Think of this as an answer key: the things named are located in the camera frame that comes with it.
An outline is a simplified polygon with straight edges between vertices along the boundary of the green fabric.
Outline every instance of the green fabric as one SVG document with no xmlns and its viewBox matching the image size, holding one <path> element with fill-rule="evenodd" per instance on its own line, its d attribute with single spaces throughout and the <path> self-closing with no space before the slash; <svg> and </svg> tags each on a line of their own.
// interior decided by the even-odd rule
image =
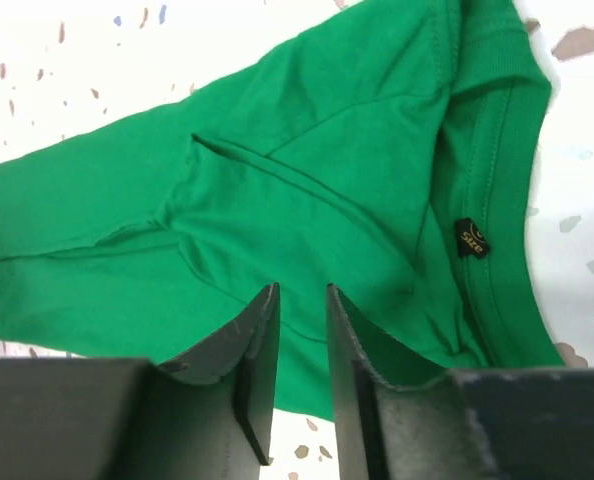
<svg viewBox="0 0 594 480">
<path fill-rule="evenodd" d="M 561 365 L 524 252 L 549 95 L 511 0 L 365 0 L 0 165 L 0 338 L 163 361 L 279 282 L 276 405 L 331 418 L 334 282 L 442 366 Z M 457 256 L 463 217 L 483 260 Z"/>
</svg>

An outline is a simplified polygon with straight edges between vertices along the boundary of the terrazzo surface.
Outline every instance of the terrazzo surface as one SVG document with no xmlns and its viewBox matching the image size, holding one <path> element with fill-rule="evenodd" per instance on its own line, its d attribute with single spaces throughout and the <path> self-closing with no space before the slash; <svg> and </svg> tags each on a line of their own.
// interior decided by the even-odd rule
<svg viewBox="0 0 594 480">
<path fill-rule="evenodd" d="M 0 0 L 0 162 L 178 101 L 350 3 Z M 526 214 L 528 264 L 562 356 L 594 366 L 594 0 L 517 7 L 555 86 Z M 66 355 L 0 342 L 0 356 Z M 332 424 L 278 411 L 272 438 L 261 478 L 338 477 Z"/>
</svg>

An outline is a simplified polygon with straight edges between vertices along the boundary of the size tag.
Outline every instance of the size tag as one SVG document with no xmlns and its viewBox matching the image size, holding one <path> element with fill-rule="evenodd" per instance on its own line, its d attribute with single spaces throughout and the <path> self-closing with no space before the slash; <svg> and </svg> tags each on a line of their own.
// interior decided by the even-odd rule
<svg viewBox="0 0 594 480">
<path fill-rule="evenodd" d="M 490 245 L 470 218 L 462 218 L 455 222 L 455 236 L 457 254 L 460 257 L 473 255 L 481 260 L 490 253 Z"/>
</svg>

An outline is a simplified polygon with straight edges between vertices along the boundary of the clothing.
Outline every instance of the clothing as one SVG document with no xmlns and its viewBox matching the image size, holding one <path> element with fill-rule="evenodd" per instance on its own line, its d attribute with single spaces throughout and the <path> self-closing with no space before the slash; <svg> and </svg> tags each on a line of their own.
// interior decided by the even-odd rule
<svg viewBox="0 0 594 480">
<path fill-rule="evenodd" d="M 440 365 L 561 365 L 524 251 L 549 95 L 511 0 L 365 0 L 0 165 L 0 338 L 164 361 L 279 282 L 276 406 L 331 418 L 332 282 Z"/>
</svg>

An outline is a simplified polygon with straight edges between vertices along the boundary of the blue speck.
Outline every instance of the blue speck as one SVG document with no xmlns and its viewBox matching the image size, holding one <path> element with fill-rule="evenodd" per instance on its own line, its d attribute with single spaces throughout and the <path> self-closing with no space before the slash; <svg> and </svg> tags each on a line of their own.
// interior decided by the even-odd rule
<svg viewBox="0 0 594 480">
<path fill-rule="evenodd" d="M 168 10 L 167 5 L 162 5 L 161 10 L 159 10 L 159 24 L 160 25 L 166 21 L 166 10 Z"/>
</svg>

